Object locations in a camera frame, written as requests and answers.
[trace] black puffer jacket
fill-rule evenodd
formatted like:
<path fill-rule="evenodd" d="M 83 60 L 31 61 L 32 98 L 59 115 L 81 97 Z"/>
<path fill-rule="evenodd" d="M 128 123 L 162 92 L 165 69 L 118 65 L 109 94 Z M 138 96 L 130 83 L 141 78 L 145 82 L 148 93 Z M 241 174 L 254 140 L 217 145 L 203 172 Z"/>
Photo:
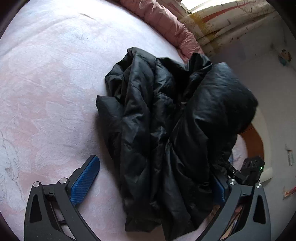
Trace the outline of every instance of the black puffer jacket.
<path fill-rule="evenodd" d="M 131 48 L 96 105 L 120 174 L 126 231 L 160 223 L 166 240 L 198 228 L 213 208 L 209 165 L 230 153 L 257 100 L 225 64 L 187 65 Z"/>

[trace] shiny black fabric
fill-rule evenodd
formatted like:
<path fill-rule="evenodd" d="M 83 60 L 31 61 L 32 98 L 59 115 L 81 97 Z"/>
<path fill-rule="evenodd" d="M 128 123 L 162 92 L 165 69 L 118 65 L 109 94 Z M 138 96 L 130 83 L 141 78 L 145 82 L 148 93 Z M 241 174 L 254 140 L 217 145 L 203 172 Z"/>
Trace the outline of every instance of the shiny black fabric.
<path fill-rule="evenodd" d="M 162 224 L 173 240 L 210 214 L 210 165 L 227 161 L 257 100 L 225 63 L 194 54 L 184 65 L 127 51 L 105 77 L 110 97 L 96 101 L 120 175 L 125 229 L 149 232 Z"/>

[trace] brown wooden headboard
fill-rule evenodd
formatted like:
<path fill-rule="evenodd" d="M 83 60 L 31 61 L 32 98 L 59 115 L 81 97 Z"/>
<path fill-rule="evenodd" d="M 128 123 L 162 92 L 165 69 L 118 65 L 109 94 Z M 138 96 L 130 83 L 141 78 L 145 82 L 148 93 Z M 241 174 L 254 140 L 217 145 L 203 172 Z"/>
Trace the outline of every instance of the brown wooden headboard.
<path fill-rule="evenodd" d="M 240 134 L 247 146 L 248 157 L 260 156 L 264 160 L 264 148 L 261 137 L 252 124 Z"/>

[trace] silver bolt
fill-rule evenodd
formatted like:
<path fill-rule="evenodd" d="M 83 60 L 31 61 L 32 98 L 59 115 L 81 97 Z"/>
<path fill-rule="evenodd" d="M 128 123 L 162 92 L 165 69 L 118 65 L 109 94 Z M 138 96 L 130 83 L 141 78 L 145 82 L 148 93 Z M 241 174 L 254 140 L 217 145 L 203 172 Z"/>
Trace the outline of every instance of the silver bolt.
<path fill-rule="evenodd" d="M 33 187 L 35 187 L 35 188 L 36 188 L 36 187 L 39 187 L 39 182 L 34 182 L 34 183 L 33 183 Z"/>
<path fill-rule="evenodd" d="M 64 184 L 67 182 L 67 178 L 66 177 L 62 177 L 60 180 L 59 180 L 59 183 L 60 184 Z"/>
<path fill-rule="evenodd" d="M 234 180 L 234 179 L 230 179 L 230 180 L 229 180 L 229 183 L 230 183 L 230 185 L 235 185 L 237 182 L 236 182 L 236 180 Z"/>
<path fill-rule="evenodd" d="M 261 183 L 256 183 L 255 185 L 257 188 L 262 188 L 262 184 Z"/>

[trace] pink floral bed sheet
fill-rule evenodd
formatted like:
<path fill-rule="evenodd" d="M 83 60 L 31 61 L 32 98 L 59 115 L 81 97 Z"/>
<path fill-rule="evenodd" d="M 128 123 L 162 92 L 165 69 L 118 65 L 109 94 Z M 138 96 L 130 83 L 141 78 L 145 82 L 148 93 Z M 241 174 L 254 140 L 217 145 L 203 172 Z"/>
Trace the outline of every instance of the pink floral bed sheet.
<path fill-rule="evenodd" d="M 69 177 L 91 154 L 101 170 L 79 211 L 95 234 L 102 241 L 164 240 L 161 227 L 125 232 L 98 126 L 104 77 L 132 46 L 182 61 L 154 29 L 105 0 L 30 0 L 0 39 L 0 211 L 21 240 L 32 184 Z M 178 240 L 196 240 L 211 218 Z"/>

